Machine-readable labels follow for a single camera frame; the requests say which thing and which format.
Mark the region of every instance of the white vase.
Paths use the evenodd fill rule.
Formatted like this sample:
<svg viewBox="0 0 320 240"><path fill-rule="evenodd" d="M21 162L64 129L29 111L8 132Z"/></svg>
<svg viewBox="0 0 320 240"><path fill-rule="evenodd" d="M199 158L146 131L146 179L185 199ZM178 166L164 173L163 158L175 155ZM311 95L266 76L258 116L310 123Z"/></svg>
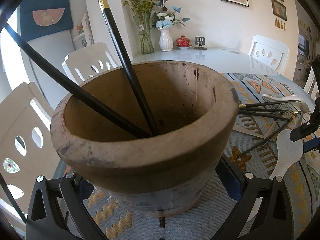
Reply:
<svg viewBox="0 0 320 240"><path fill-rule="evenodd" d="M162 51L171 51L173 48L173 39L170 36L169 28L159 29L161 31L159 45Z"/></svg>

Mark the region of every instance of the screw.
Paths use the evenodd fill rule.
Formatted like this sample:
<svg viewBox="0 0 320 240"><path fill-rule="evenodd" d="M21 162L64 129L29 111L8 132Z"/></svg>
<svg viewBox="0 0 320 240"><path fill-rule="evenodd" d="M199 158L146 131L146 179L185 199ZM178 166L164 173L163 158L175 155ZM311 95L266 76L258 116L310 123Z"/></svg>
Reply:
<svg viewBox="0 0 320 240"><path fill-rule="evenodd" d="M73 173L72 171L69 171L69 172L66 174L66 178L67 178L67 179L70 179L70 178L73 177L73 175L74 175L74 173Z"/></svg>
<svg viewBox="0 0 320 240"><path fill-rule="evenodd" d="M276 181L281 182L282 178L280 176L276 176Z"/></svg>
<svg viewBox="0 0 320 240"><path fill-rule="evenodd" d="M39 176L39 177L37 178L37 181L38 181L38 182L41 182L41 181L43 181L43 178L44 178L43 176Z"/></svg>
<svg viewBox="0 0 320 240"><path fill-rule="evenodd" d="M247 172L247 173L245 174L245 176L246 176L248 179L253 179L253 174L250 173L250 172Z"/></svg>

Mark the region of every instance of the horse illustration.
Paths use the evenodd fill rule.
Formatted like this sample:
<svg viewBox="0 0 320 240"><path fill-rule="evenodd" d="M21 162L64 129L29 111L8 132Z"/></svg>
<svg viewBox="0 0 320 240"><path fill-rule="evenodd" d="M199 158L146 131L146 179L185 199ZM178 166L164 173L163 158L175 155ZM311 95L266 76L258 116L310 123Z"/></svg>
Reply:
<svg viewBox="0 0 320 240"><path fill-rule="evenodd" d="M43 21L42 21L43 25L48 20L51 21L52 23L54 22L52 15L47 15L47 12L43 11L41 15L43 17Z"/></svg>

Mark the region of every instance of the placemat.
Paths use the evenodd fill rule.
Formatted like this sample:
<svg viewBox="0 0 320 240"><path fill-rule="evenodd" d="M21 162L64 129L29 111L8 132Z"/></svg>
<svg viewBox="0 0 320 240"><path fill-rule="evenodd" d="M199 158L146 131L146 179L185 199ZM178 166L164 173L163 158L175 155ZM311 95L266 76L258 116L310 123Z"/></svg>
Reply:
<svg viewBox="0 0 320 240"><path fill-rule="evenodd" d="M312 99L300 87L283 76L270 77L241 73L223 75L236 88L241 103L264 102L262 94L274 97L299 95L306 99L311 112L314 109L315 104ZM282 108L300 110L296 102L284 104ZM289 129L294 127L295 120L298 118L299 116L296 116L289 124ZM309 114L305 114L303 120L308 121ZM238 115L236 124L253 132L265 134L273 121L270 118ZM315 135L320 136L319 130L304 140L310 140ZM232 131L224 153L243 171L252 172L258 178L267 179L277 162L278 153L275 142L268 142L264 147L253 150L240 160L237 159L240 152L260 140L260 138ZM292 205L294 239L306 228L319 207L319 174L319 152L311 151L292 165L284 176ZM190 210L165 219L146 216L104 195L101 191L94 191L88 200L84 200L90 215L110 240L209 240L223 224L235 204L236 201L228 197L216 173L212 175L199 201ZM253 220L246 223L240 236L250 230L252 222Z"/></svg>

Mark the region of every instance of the white rice paddle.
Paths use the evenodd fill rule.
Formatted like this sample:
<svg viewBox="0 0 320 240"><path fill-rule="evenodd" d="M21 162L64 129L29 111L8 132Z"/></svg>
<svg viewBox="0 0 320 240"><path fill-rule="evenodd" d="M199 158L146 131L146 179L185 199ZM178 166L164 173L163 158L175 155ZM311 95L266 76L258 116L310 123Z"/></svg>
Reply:
<svg viewBox="0 0 320 240"><path fill-rule="evenodd" d="M279 133L277 137L277 148L278 148L278 161L276 164L273 173L269 179L273 179L275 176L280 176L283 178L287 169L298 160L301 159L303 153L303 142L302 139L293 142L290 140L291 130L283 130ZM251 220L257 213L260 208L262 201L261 198L257 198L251 213L247 219L247 222Z"/></svg>

